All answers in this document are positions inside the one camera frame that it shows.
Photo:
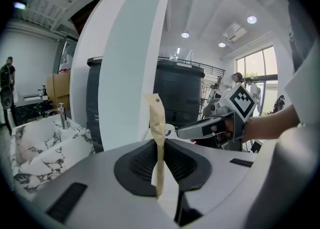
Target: faucet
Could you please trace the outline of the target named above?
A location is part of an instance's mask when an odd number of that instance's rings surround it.
[[[64,130],[69,128],[69,124],[67,121],[67,116],[66,116],[66,110],[65,110],[65,104],[64,103],[53,103],[52,105],[59,105],[60,107],[58,107],[57,109],[51,109],[48,111],[45,111],[45,117],[49,117],[49,114],[53,113],[53,112],[59,112],[60,114],[60,119],[61,119],[61,125],[62,128]]]

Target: dark hair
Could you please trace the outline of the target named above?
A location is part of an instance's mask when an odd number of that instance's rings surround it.
[[[241,82],[242,80],[242,74],[240,72],[236,72],[233,75],[236,75],[238,77],[238,82]]]

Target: window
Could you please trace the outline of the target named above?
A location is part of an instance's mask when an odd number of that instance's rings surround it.
[[[245,77],[265,75],[265,63],[262,51],[245,57],[245,73]]]
[[[270,113],[274,110],[275,102],[278,96],[278,81],[277,80],[267,80],[265,83],[265,94],[263,101],[263,113]]]
[[[273,46],[259,50],[236,61],[236,71],[244,78],[278,74]]]
[[[271,75],[278,74],[274,47],[267,47],[238,59],[236,72],[241,73],[244,78],[266,76],[263,79],[260,78],[261,80],[258,77],[258,81],[253,81],[261,89],[260,106],[262,109],[259,113],[257,106],[253,111],[253,116],[272,112],[278,97],[278,81],[271,80],[275,78]],[[246,89],[250,92],[251,86],[246,85]]]
[[[241,58],[236,61],[236,71],[241,73],[242,76],[245,75],[245,58]]]
[[[277,60],[274,47],[269,47],[263,50],[266,75],[277,75]]]

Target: human hand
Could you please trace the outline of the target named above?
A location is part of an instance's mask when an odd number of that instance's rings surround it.
[[[225,131],[227,133],[233,133],[234,132],[234,118],[228,117],[224,120],[225,123]],[[211,131],[215,133],[217,131],[217,125],[212,125],[210,127]],[[191,142],[193,142],[195,145],[197,145],[196,140],[192,139]]]

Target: cardboard box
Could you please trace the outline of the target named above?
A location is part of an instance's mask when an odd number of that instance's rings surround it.
[[[52,74],[46,78],[46,92],[54,103],[64,103],[70,109],[70,73]]]

